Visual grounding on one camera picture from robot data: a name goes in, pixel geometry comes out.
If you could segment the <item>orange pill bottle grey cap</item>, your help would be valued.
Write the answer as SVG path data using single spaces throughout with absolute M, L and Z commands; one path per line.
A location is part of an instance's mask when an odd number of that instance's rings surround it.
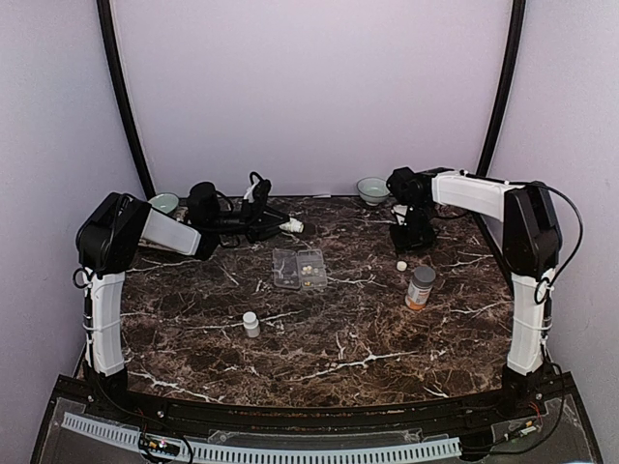
M 405 304 L 413 310 L 423 309 L 436 280 L 436 272 L 429 266 L 419 266 L 410 278 Z

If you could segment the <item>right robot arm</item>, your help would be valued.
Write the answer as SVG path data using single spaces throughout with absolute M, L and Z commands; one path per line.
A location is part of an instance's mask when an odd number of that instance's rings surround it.
M 494 396 L 493 410 L 504 420 L 516 418 L 531 402 L 524 384 L 540 375 L 545 363 L 551 293 L 568 265 L 560 258 L 563 238 L 551 199 L 556 189 L 542 182 L 494 180 L 443 167 L 422 172 L 398 168 L 386 187 L 397 201 L 390 235 L 398 251 L 433 244 L 431 222 L 439 206 L 502 223 L 501 255 L 514 290 L 512 341 L 503 374 L 511 384 Z

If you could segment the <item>clear plastic pill organizer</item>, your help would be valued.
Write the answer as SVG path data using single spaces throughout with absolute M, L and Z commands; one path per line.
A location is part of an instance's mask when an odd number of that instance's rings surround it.
M 313 265 L 314 274 L 303 275 L 304 265 Z M 273 283 L 276 287 L 287 290 L 310 290 L 328 285 L 326 266 L 320 249 L 310 248 L 299 251 L 276 248 L 272 252 Z M 313 286 L 304 282 L 310 280 Z

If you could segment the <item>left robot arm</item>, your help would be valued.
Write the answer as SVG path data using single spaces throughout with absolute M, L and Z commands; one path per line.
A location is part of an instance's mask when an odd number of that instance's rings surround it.
M 181 219 L 128 193 L 112 192 L 103 200 L 75 238 L 79 267 L 74 285 L 85 297 L 87 373 L 98 380 L 127 376 L 121 305 L 139 245 L 146 242 L 206 261 L 224 236 L 243 236 L 256 243 L 281 231 L 301 232 L 301 221 L 270 206 L 271 187 L 269 180 L 252 173 L 249 188 L 234 205 L 213 183 L 196 184 L 185 199 Z

